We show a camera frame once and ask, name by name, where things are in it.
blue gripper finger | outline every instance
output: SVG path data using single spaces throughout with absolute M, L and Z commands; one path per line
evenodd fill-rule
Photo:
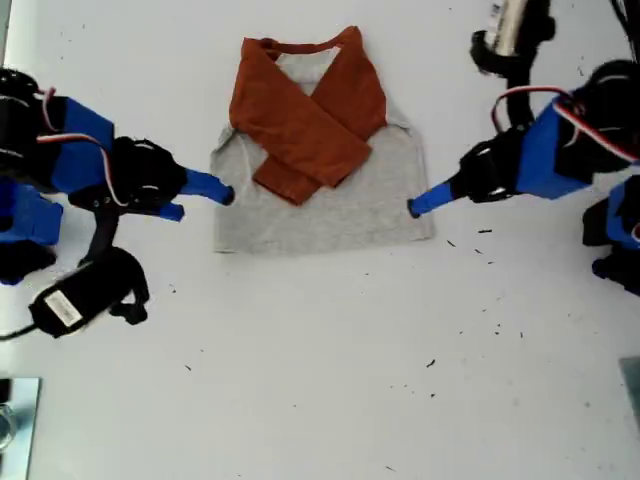
M 218 177 L 208 173 L 196 172 L 188 168 L 185 170 L 187 171 L 187 184 L 182 187 L 180 193 L 183 195 L 200 195 L 222 205 L 231 205 L 235 199 L 233 187 L 228 187 Z
M 432 188 L 424 195 L 409 200 L 407 206 L 413 218 L 420 218 L 425 213 L 429 213 L 442 205 L 446 205 L 454 200 L 449 182 L 441 183 Z
M 156 216 L 172 222 L 179 222 L 184 217 L 184 207 L 175 203 L 167 203 L 162 206 Z

white table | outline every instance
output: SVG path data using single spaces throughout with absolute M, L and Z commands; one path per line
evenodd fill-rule
M 504 85 L 468 55 L 488 3 L 15 0 L 7 62 L 207 170 L 243 36 L 314 42 L 357 24 L 435 183 L 493 133 Z M 553 13 L 535 83 L 572 88 L 628 57 L 608 2 Z M 618 360 L 640 354 L 640 299 L 591 275 L 604 252 L 581 246 L 581 215 L 611 185 L 551 210 L 460 201 L 431 241 L 296 259 L 212 253 L 199 198 L 180 225 L 124 218 L 116 243 L 146 269 L 149 320 L 1 347 L 4 373 L 44 379 L 31 478 L 639 478 Z M 66 210 L 52 271 L 0 289 L 3 328 L 29 321 L 92 230 Z

gray object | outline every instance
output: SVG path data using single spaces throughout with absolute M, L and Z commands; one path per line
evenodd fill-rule
M 280 69 L 310 95 L 335 57 L 281 55 Z M 267 152 L 248 135 L 227 128 L 212 154 L 211 172 L 236 191 L 216 208 L 214 248 L 225 253 L 304 254 L 425 240 L 431 218 L 411 218 L 407 199 L 428 190 L 422 140 L 393 105 L 388 126 L 368 141 L 368 161 L 336 189 L 323 188 L 294 207 L 253 182 Z
M 631 396 L 636 422 L 640 428 L 640 357 L 623 358 L 620 360 L 620 367 Z
M 4 408 L 0 435 L 5 446 L 0 449 L 0 480 L 26 480 L 35 426 L 40 379 L 12 378 L 2 381 Z

rust orange sleeve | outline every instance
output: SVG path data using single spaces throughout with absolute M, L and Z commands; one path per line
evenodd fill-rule
M 335 45 L 341 51 L 310 97 L 274 63 L 280 52 L 314 53 Z M 269 153 L 254 181 L 301 205 L 367 160 L 366 140 L 385 124 L 386 100 L 359 30 L 351 27 L 317 46 L 246 39 L 242 53 L 230 118 Z

white label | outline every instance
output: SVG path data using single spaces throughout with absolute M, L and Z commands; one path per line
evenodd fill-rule
M 44 299 L 44 302 L 57 315 L 67 327 L 82 320 L 82 315 L 73 303 L 60 290 L 53 292 Z

